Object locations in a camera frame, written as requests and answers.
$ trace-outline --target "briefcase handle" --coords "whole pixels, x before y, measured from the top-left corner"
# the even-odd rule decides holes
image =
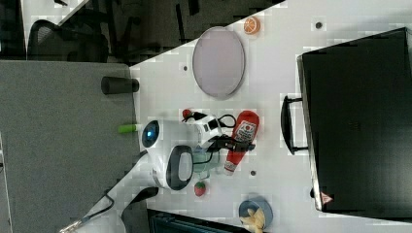
[[[294,146],[293,142],[293,129],[292,129],[292,118],[291,118],[291,108],[289,104],[294,102],[300,102],[302,98],[295,98],[291,99],[288,96],[285,96],[284,102],[282,104],[282,112],[281,112],[281,127],[282,127],[282,134],[285,139],[286,146],[294,154],[296,151],[299,150],[308,150],[308,147],[298,148]]]

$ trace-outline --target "red warning label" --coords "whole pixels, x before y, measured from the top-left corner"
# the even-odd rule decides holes
[[[333,201],[333,198],[329,197],[328,195],[324,194],[321,192],[321,197],[322,197],[322,203],[327,204],[331,201]]]

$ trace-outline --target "small orange object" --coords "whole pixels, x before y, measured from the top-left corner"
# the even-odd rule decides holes
[[[259,32],[260,30],[260,21],[257,17],[248,17],[243,25],[245,33],[248,35],[253,35]]]

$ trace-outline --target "green marker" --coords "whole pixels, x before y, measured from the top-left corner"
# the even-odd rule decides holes
[[[139,129],[138,124],[124,124],[119,126],[118,132],[119,133],[132,133]]]

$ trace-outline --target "gray plate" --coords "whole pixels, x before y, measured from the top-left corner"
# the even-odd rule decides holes
[[[239,206],[239,216],[247,217],[249,216],[248,209],[254,210],[256,212],[259,208],[263,210],[264,215],[264,225],[263,229],[266,229],[273,220],[273,211],[269,203],[262,197],[257,196],[242,202]]]
[[[197,41],[192,68],[200,88],[216,98],[225,98],[240,85],[245,71],[245,53],[236,33],[212,27]]]

